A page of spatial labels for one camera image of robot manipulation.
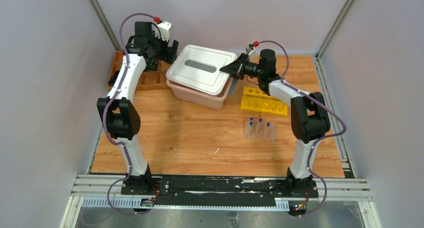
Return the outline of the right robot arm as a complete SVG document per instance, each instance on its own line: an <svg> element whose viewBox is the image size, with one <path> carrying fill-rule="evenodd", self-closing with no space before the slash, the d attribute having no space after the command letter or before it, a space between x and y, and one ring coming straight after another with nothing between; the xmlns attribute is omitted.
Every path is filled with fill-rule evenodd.
<svg viewBox="0 0 424 228"><path fill-rule="evenodd" d="M323 95L320 92L305 92L289 84L278 75L276 61L276 53L264 49L259 53L258 63L251 62L249 55L243 53L219 70L236 80L255 77L262 92L290 108L291 130L296 138L295 155L287 170L284 185L282 188L273 186L272 191L274 194L286 191L290 196L298 197L308 194L308 189L313 189L311 168L314 148L331 125Z"/></svg>

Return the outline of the grey bin handle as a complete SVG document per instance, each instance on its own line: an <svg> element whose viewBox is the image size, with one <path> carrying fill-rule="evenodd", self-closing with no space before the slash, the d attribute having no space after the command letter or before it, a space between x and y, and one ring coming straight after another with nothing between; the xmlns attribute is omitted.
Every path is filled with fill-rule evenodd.
<svg viewBox="0 0 424 228"><path fill-rule="evenodd" d="M237 79L235 79L235 78L233 78L232 79L232 82L231 82L231 84L230 84L230 89L229 89L229 91L228 91L228 96L232 96L233 95L233 93L234 93L234 90L235 90L235 88L236 88L236 86L237 86L237 83L238 83L238 80Z"/></svg>

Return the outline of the white plastic lid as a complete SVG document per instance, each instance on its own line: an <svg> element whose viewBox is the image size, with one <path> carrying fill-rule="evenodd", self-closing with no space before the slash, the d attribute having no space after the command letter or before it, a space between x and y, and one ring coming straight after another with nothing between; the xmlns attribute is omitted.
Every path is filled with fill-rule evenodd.
<svg viewBox="0 0 424 228"><path fill-rule="evenodd" d="M188 88L219 95L229 74L220 69L237 59L233 52L187 45L166 73L166 78Z"/></svg>

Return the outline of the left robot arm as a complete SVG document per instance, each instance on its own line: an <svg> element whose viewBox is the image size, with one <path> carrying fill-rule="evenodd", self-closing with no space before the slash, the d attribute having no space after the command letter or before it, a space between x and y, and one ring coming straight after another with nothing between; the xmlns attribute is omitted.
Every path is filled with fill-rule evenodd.
<svg viewBox="0 0 424 228"><path fill-rule="evenodd" d="M176 60L179 42L169 45L172 27L171 22L160 19L135 22L134 35L123 42L123 62L116 81L96 103L106 137L120 147L125 160L123 195L147 195L155 187L139 142L141 118L133 99L145 70L156 67L158 61L173 64Z"/></svg>

